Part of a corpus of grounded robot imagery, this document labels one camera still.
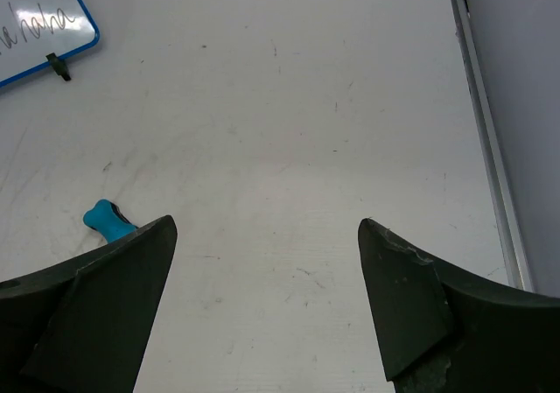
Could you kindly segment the blue framed whiteboard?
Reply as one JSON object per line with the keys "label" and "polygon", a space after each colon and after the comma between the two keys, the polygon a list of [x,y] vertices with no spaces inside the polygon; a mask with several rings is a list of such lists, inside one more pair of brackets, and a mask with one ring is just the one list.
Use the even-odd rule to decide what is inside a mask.
{"label": "blue framed whiteboard", "polygon": [[83,0],[1,0],[1,85],[51,68],[49,53],[66,62],[99,39]]}

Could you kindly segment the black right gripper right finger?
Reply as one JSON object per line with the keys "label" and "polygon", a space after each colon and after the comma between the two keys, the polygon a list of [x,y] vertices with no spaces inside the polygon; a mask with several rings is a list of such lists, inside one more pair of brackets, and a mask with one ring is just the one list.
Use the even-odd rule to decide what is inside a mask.
{"label": "black right gripper right finger", "polygon": [[556,392],[559,301],[477,276],[376,221],[358,229],[386,379],[398,392]]}

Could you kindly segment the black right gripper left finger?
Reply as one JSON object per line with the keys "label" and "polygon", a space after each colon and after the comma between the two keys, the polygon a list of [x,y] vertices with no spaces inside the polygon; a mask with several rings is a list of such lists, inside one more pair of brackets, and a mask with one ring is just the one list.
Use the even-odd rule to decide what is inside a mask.
{"label": "black right gripper left finger", "polygon": [[163,216],[1,283],[3,392],[131,392],[177,243]]}

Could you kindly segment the blue whiteboard eraser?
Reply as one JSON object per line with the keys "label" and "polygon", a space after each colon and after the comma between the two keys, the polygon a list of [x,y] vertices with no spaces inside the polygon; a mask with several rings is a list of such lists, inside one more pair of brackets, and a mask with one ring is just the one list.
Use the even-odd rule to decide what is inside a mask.
{"label": "blue whiteboard eraser", "polygon": [[98,232],[107,243],[115,242],[136,231],[138,226],[132,224],[109,200],[99,200],[83,216],[83,223]]}

